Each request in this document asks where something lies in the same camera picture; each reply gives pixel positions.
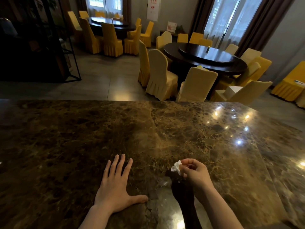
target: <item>brown marble surface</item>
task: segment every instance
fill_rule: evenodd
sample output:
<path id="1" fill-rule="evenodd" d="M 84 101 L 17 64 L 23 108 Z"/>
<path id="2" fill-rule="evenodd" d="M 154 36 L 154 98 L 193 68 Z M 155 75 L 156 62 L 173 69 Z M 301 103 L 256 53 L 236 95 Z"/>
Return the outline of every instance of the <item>brown marble surface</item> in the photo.
<path id="1" fill-rule="evenodd" d="M 121 153 L 134 160 L 128 192 L 150 201 L 112 215 L 108 228 L 183 226 L 166 171 L 187 157 L 207 165 L 244 227 L 305 228 L 300 131 L 241 104 L 1 100 L 0 116 L 1 228 L 77 228 Z"/>

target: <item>napkin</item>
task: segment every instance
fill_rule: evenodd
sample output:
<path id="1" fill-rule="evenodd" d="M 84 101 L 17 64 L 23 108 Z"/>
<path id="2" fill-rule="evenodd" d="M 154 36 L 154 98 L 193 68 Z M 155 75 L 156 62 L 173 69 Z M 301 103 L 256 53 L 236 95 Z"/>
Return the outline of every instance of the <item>napkin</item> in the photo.
<path id="1" fill-rule="evenodd" d="M 182 165 L 181 161 L 177 161 L 172 168 L 170 169 L 172 172 L 178 172 L 179 175 L 181 175 L 180 173 L 180 169 L 179 169 L 179 165 Z"/>

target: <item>white tissue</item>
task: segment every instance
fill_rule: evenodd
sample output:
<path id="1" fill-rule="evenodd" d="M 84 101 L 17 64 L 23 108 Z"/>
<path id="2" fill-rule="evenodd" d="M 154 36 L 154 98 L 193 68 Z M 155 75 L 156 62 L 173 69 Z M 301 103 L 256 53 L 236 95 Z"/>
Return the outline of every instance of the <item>white tissue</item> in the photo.
<path id="1" fill-rule="evenodd" d="M 178 172 L 179 175 L 181 175 L 180 173 L 180 169 L 179 169 L 179 165 L 182 165 L 181 161 L 177 161 L 173 167 L 170 169 L 172 172 Z"/>

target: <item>hand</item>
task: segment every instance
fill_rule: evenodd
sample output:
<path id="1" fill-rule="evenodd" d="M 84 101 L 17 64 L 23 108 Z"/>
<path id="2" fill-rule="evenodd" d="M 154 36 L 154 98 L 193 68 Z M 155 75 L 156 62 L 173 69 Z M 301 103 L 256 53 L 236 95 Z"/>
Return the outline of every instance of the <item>hand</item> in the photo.
<path id="1" fill-rule="evenodd" d="M 194 192 L 207 188 L 214 188 L 207 167 L 196 159 L 183 159 L 179 169 L 184 178 L 187 178 L 194 187 Z"/>
<path id="2" fill-rule="evenodd" d="M 127 193 L 126 186 L 129 171 L 132 166 L 132 159 L 129 159 L 122 175 L 121 173 L 125 161 L 125 155 L 122 154 L 121 160 L 117 165 L 118 160 L 119 155 L 115 155 L 112 165 L 110 160 L 107 162 L 101 186 L 99 187 L 94 200 L 94 205 L 108 209 L 110 214 L 122 211 L 123 209 L 133 204 L 144 203 L 148 201 L 148 197 L 146 195 L 130 196 Z"/>

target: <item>gray tile floor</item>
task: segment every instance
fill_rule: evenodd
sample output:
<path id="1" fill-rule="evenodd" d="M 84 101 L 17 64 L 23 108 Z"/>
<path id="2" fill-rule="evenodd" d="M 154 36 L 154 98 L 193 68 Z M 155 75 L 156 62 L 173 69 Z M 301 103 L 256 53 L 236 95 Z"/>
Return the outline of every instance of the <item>gray tile floor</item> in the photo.
<path id="1" fill-rule="evenodd" d="M 0 82 L 1 99 L 48 100 L 157 100 L 138 83 L 139 57 L 123 55 L 117 59 L 91 55 L 74 47 L 82 81 L 54 83 Z M 251 106 L 305 132 L 305 110 L 265 92 Z"/>

